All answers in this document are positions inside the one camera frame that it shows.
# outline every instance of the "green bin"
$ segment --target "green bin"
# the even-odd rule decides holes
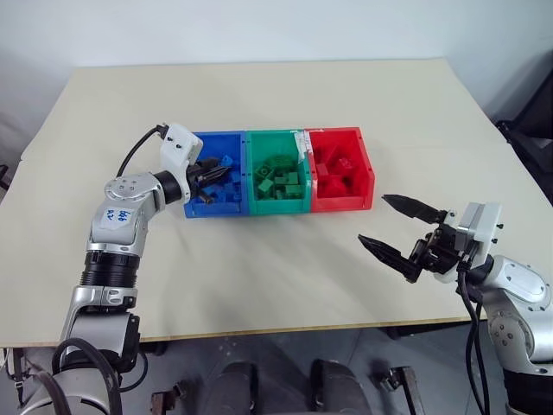
[[[297,130],[246,132],[250,214],[305,214],[311,211],[309,161],[306,155],[298,163],[295,132]]]

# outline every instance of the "plastic bin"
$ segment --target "plastic bin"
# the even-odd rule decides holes
[[[294,130],[247,131],[250,214],[302,214],[311,210],[311,174],[298,163]]]
[[[199,160],[217,157],[221,165],[231,165],[226,180],[204,189],[215,199],[206,204],[199,197],[184,205],[187,218],[243,216],[248,214],[244,131],[195,132],[203,142]]]
[[[374,172],[357,127],[307,129],[312,212],[370,209]]]

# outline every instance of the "white wall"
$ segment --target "white wall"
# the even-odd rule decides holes
[[[447,56],[502,118],[552,49],[552,0],[0,0],[0,160],[16,165],[73,67]]]

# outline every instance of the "black cable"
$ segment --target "black cable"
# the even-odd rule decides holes
[[[119,387],[119,391],[121,393],[132,391],[135,387],[139,386],[144,381],[144,379],[146,378],[146,375],[148,374],[148,358],[146,357],[146,354],[142,350],[138,350],[138,353],[142,356],[142,360],[144,364],[142,374],[140,375],[140,378],[138,378],[138,380],[132,385]]]
[[[482,348],[480,347],[480,313],[482,312],[482,304],[476,304],[476,318],[478,328],[474,335],[474,348],[476,349],[476,360],[478,362],[478,370],[480,370],[480,378],[482,381],[482,392],[484,394],[484,411],[490,413],[490,391],[487,386],[486,367],[484,366],[484,358],[482,357]]]
[[[48,392],[48,395],[50,395],[56,415],[71,415],[66,395],[61,390],[60,384],[58,384],[50,373],[40,371],[39,373],[34,374],[33,378],[41,382]]]
[[[52,356],[52,372],[54,374],[60,372],[61,355],[69,346],[80,349],[102,374],[109,399],[110,415],[123,415],[118,377],[115,375],[113,367],[111,367],[104,355],[89,342],[78,338],[71,338],[61,342]]]
[[[131,158],[135,155],[137,150],[140,148],[140,146],[148,140],[148,138],[152,137],[154,134],[159,132],[160,134],[163,134],[164,132],[167,132],[168,127],[165,125],[156,125],[154,128],[149,130],[144,136],[137,141],[135,146],[130,149],[129,154],[127,154],[127,157],[124,158],[123,162],[121,163],[121,166],[119,167],[118,173],[116,174],[116,177],[120,177],[123,175],[124,169],[127,167],[127,164],[129,164],[129,161]]]
[[[473,391],[474,400],[476,400],[476,405],[480,410],[482,415],[489,415],[489,412],[486,412],[486,408],[482,405],[480,399],[480,394],[478,388],[476,387],[476,382],[474,381],[473,367],[471,364],[472,352],[474,337],[476,336],[476,331],[478,330],[478,317],[474,311],[473,305],[470,302],[467,290],[467,273],[465,271],[459,271],[459,277],[457,278],[457,284],[459,285],[459,292],[465,308],[467,309],[468,314],[470,315],[471,328],[467,337],[467,346],[465,347],[465,366],[467,367],[468,381],[470,382],[470,387]]]

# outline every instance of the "blue bin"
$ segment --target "blue bin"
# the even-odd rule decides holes
[[[215,199],[206,204],[199,197],[184,205],[187,218],[245,216],[249,213],[246,188],[245,131],[195,132],[204,146],[199,160],[217,157],[222,165],[232,166],[226,180],[205,191]]]

